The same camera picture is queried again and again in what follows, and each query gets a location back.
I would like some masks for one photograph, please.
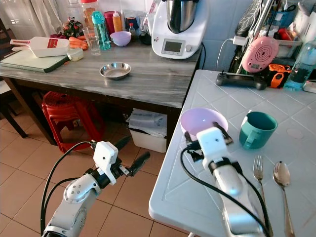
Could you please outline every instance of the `kitchen counter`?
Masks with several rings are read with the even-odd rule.
[[[181,113],[194,107],[220,112],[229,122],[228,134],[234,143],[228,146],[244,175],[258,188],[252,172],[256,155],[264,159],[262,180],[268,215],[275,237],[285,237],[281,188],[273,180],[274,164],[284,161],[291,183],[285,188],[297,237],[316,233],[316,95],[266,88],[257,90],[236,86],[216,86],[220,72],[197,70]],[[257,150],[245,150],[238,137],[243,118],[249,110],[273,116],[278,128],[267,144]],[[202,237],[224,237],[222,201],[217,193],[191,179],[180,164],[180,152],[186,147],[180,123],[172,136],[150,202],[152,218],[193,232]],[[196,177],[214,185],[214,177],[194,163],[189,154],[184,164]]]
[[[85,51],[80,61],[70,61],[50,73],[1,67],[0,76],[182,108],[201,49],[188,59],[174,60],[157,56],[151,46],[140,42],[111,46],[99,56]],[[112,62],[129,64],[130,75],[119,81],[101,76],[100,68]]]

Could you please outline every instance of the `green cutting board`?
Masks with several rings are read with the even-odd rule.
[[[65,56],[37,58],[30,50],[21,50],[0,61],[1,66],[49,73],[69,59]]]

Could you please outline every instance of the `tiled floor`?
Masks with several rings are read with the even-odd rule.
[[[12,126],[0,120],[0,236],[39,237],[40,202],[46,178],[62,153],[50,145],[31,118],[19,111],[17,122],[28,137],[22,139]],[[107,123],[105,140],[112,143],[128,129],[118,123]],[[67,138],[84,140],[84,131],[64,131]],[[130,142],[119,153],[124,165],[147,151]],[[151,152],[151,158],[135,177],[120,177],[114,186],[106,187],[90,209],[80,237],[186,237],[186,231],[158,223],[148,214],[148,202],[164,154]],[[54,172],[50,188],[58,181],[81,176],[94,165],[91,149],[73,152]],[[56,189],[50,199],[46,221],[61,202],[64,187]]]

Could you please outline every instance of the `stainless steel plate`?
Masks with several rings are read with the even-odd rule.
[[[127,63],[110,63],[100,69],[100,74],[111,80],[121,80],[128,76],[130,70]]]

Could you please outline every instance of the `purple small bowl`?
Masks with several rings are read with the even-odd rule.
[[[110,37],[117,46],[126,46],[130,42],[132,34],[128,31],[119,31],[112,33]]]
[[[198,132],[213,127],[213,122],[218,122],[225,131],[228,130],[227,120],[222,114],[215,110],[208,108],[192,108],[186,110],[180,116],[181,130],[183,133],[188,131],[192,140],[196,140]]]

